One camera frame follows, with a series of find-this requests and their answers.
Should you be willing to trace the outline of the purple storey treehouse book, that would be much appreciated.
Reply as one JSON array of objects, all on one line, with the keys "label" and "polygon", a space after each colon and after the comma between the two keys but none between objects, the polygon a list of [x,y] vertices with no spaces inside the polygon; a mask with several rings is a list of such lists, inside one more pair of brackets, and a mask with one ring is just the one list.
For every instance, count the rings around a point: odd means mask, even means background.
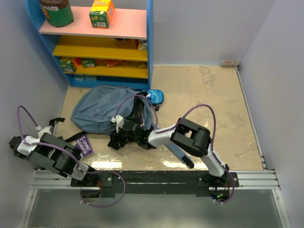
[{"label": "purple storey treehouse book", "polygon": [[81,156],[87,157],[93,154],[92,146],[89,142],[89,139],[86,135],[79,137],[78,139],[72,141],[72,145],[81,150]]}]

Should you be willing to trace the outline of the white wall label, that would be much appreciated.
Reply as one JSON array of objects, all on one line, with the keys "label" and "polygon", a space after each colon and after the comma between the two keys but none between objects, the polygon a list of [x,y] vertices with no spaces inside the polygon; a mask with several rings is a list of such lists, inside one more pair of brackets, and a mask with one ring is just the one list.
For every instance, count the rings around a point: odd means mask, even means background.
[{"label": "white wall label", "polygon": [[219,65],[221,67],[238,67],[239,64],[240,62],[237,60],[223,60]]}]

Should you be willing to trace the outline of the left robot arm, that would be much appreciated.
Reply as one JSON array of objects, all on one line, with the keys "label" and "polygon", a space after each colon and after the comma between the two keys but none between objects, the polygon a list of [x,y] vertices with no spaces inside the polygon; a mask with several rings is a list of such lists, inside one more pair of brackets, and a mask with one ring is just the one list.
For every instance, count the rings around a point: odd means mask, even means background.
[{"label": "left robot arm", "polygon": [[91,187],[98,182],[95,169],[81,162],[81,150],[49,133],[40,138],[25,135],[24,140],[15,136],[9,146],[15,156],[60,176],[69,176],[76,186]]}]

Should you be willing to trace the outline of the yellow green carton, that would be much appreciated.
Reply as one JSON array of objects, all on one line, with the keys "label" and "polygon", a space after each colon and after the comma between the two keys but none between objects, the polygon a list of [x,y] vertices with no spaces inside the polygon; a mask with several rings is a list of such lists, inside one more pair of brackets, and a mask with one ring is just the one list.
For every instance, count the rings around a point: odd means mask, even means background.
[{"label": "yellow green carton", "polygon": [[95,0],[89,12],[93,28],[108,29],[115,11],[111,0]]}]

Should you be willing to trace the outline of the blue student backpack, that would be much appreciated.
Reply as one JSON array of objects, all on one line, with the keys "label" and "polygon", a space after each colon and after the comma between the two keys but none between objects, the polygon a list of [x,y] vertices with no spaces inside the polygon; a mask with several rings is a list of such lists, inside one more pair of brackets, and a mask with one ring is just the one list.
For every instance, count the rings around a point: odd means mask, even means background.
[{"label": "blue student backpack", "polygon": [[146,93],[126,87],[100,85],[88,91],[72,111],[71,121],[81,128],[81,132],[67,138],[71,143],[83,135],[106,134],[114,130],[111,118],[120,115],[126,120],[133,119],[135,97],[144,102],[144,129],[156,126],[152,121],[157,117],[155,108],[146,97]]}]

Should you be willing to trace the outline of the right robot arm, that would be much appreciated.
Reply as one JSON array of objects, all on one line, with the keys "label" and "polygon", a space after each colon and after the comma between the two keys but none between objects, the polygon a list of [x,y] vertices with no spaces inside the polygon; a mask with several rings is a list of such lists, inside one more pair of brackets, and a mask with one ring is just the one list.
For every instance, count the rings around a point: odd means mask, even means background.
[{"label": "right robot arm", "polygon": [[143,149],[155,149],[161,145],[173,143],[188,154],[199,157],[208,168],[206,181],[218,187],[228,182],[229,167],[211,150],[210,131],[188,119],[180,118],[178,125],[157,129],[151,126],[145,130],[135,120],[126,120],[120,115],[111,119],[115,125],[110,132],[108,147],[115,150],[123,148],[127,143],[137,143]]}]

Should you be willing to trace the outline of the green brown canister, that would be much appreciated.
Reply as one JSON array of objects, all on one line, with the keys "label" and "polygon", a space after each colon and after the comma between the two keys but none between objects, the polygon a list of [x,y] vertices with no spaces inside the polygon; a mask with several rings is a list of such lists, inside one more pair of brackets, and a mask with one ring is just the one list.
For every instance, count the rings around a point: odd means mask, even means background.
[{"label": "green brown canister", "polygon": [[64,27],[74,21],[69,0],[40,0],[46,20],[55,27]]}]

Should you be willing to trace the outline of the blue shelf unit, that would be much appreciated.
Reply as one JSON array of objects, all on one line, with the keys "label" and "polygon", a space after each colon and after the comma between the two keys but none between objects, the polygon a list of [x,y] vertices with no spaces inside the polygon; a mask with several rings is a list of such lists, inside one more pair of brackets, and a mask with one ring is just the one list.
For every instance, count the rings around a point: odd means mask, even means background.
[{"label": "blue shelf unit", "polygon": [[[61,75],[74,87],[92,88],[97,85],[127,86],[149,89],[153,73],[153,7],[147,1],[147,9],[116,9],[108,29],[93,28],[89,19],[89,7],[72,6],[74,22],[64,27],[50,25],[42,12],[39,1],[25,1],[30,21],[39,35],[44,51],[52,58],[51,64],[61,69],[61,57],[94,58],[97,66],[76,72],[61,70]],[[108,67],[106,59],[141,61],[147,68]],[[75,81],[73,75],[94,75],[96,81]]]}]

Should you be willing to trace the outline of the Tale of Two Cities book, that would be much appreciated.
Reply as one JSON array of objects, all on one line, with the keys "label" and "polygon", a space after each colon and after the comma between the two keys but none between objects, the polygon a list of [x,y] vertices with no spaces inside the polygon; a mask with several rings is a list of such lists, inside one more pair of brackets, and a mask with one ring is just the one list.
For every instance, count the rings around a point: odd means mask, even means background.
[{"label": "Tale of Two Cities book", "polygon": [[144,102],[140,98],[135,97],[134,106],[133,106],[133,119],[141,127],[145,126],[143,110],[144,110]]}]

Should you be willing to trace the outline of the light blue tissue pack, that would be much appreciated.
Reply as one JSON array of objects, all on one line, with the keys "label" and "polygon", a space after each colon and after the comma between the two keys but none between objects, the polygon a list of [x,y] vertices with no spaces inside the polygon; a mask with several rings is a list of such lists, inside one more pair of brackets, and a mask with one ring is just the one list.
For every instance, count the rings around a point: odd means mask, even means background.
[{"label": "light blue tissue pack", "polygon": [[85,75],[74,74],[74,75],[73,75],[73,79],[74,79],[75,81],[84,81],[84,80],[85,80]]}]

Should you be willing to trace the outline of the blue dinosaur pencil case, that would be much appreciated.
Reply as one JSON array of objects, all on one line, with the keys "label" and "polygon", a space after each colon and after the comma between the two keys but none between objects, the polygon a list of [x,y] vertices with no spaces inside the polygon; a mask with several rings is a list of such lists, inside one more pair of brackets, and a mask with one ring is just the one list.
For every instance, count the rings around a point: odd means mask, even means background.
[{"label": "blue dinosaur pencil case", "polygon": [[159,111],[160,106],[164,102],[163,91],[157,89],[138,89],[138,91],[146,93],[146,97],[152,103],[155,111]]}]

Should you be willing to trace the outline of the small green box on shelf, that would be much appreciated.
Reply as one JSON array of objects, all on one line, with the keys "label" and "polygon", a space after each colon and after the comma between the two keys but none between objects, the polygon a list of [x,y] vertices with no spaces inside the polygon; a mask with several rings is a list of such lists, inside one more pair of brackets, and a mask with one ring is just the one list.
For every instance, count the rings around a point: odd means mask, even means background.
[{"label": "small green box on shelf", "polygon": [[96,61],[94,58],[81,58],[83,68],[94,68],[96,67]]}]

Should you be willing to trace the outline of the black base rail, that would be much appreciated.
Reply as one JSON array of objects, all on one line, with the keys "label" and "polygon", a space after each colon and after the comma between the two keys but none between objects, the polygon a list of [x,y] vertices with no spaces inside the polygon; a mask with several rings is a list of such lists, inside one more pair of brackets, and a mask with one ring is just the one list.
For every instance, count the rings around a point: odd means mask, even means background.
[{"label": "black base rail", "polygon": [[239,187],[238,175],[231,172],[224,180],[212,177],[208,171],[122,171],[119,176],[102,172],[79,181],[72,179],[72,187],[79,187],[85,196],[89,190],[100,190],[101,197],[116,194],[196,195],[226,199],[234,187]]}]

